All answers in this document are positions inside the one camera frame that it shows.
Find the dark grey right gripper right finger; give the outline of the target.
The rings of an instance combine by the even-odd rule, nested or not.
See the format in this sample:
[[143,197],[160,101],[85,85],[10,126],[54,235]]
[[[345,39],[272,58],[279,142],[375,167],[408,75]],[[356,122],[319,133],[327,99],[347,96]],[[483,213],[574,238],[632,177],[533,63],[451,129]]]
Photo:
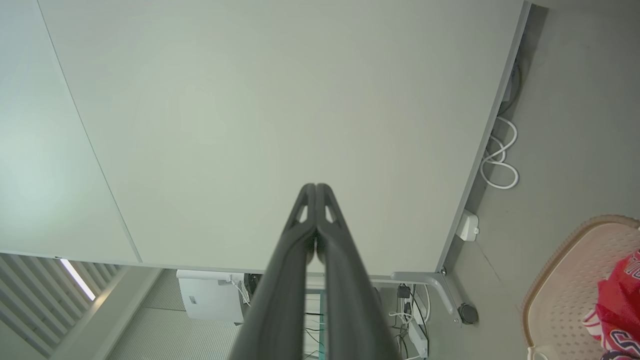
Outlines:
[[398,360],[377,292],[333,189],[317,185],[317,254],[325,266],[327,358]]

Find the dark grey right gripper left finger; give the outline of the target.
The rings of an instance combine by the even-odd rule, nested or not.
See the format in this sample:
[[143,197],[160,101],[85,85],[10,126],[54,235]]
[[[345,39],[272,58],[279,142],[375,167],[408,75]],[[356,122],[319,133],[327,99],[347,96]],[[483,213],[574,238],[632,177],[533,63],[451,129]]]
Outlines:
[[315,253],[316,185],[301,188],[260,279],[232,360],[301,360],[307,265]]

